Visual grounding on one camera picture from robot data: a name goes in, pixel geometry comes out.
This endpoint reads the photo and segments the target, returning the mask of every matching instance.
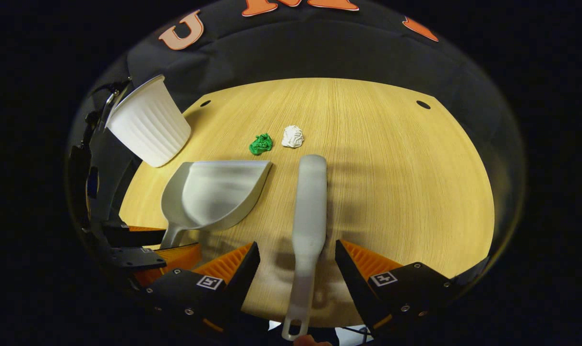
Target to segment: dustpan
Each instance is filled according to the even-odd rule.
[[[179,246],[186,230],[225,230],[251,212],[269,161],[184,162],[162,194],[161,209],[168,229],[161,249]]]

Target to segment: paper cup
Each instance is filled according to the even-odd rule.
[[[105,127],[153,167],[171,160],[186,144],[191,127],[159,75],[139,86],[111,111]]]

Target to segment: orange letter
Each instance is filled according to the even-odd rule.
[[[327,7],[347,11],[359,11],[359,7],[351,4],[349,0],[308,0],[308,4],[315,7]]]
[[[174,50],[181,50],[195,43],[195,41],[201,37],[201,34],[204,33],[204,25],[201,23],[201,20],[199,20],[199,17],[197,17],[197,13],[199,13],[199,10],[182,18],[180,21],[181,23],[186,24],[186,26],[191,30],[191,33],[187,37],[179,38],[174,31],[175,26],[172,26],[165,30],[165,32],[159,36],[159,39],[165,42],[169,48]]]
[[[430,31],[428,28],[417,23],[416,21],[412,20],[411,18],[408,18],[406,16],[405,16],[405,18],[407,18],[407,20],[402,22],[402,24],[404,24],[405,27],[411,29],[412,31],[414,31],[418,34],[421,34],[421,35],[431,39],[432,41],[438,42],[438,38],[436,36],[434,36],[434,34],[432,34],[432,31]]]
[[[291,7],[298,6],[302,0],[279,0],[283,4]],[[274,11],[278,8],[277,4],[272,4],[267,0],[246,0],[246,9],[242,12],[245,17],[251,17],[251,15],[257,15],[261,13],[266,13],[269,11]]]

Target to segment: dustpan handle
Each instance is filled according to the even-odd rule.
[[[163,239],[161,240],[161,249],[169,249],[170,247],[179,246],[185,232],[185,226],[170,222],[168,229],[165,231]]]
[[[291,298],[289,308],[282,325],[282,337],[293,341],[308,332],[310,322],[310,308],[313,304],[313,293],[315,290],[315,265],[316,260],[303,260],[295,258],[295,274],[293,276],[293,286],[291,287]],[[296,335],[289,333],[292,321],[299,321],[300,332]]]

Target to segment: black cable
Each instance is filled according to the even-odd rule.
[[[368,332],[362,332],[362,331],[358,331],[357,329],[353,329],[353,328],[348,328],[348,327],[340,327],[342,329],[346,329],[348,331],[352,331],[361,335],[368,335],[368,336],[372,336],[372,334],[368,333]]]
[[[108,85],[102,85],[102,86],[96,87],[93,91],[91,91],[90,96],[92,96],[96,92],[99,92],[99,91],[104,90],[104,89],[108,90],[111,93],[123,90],[130,82],[131,82],[131,77],[129,77],[126,81],[123,81],[123,82],[114,82],[114,83],[109,83]]]

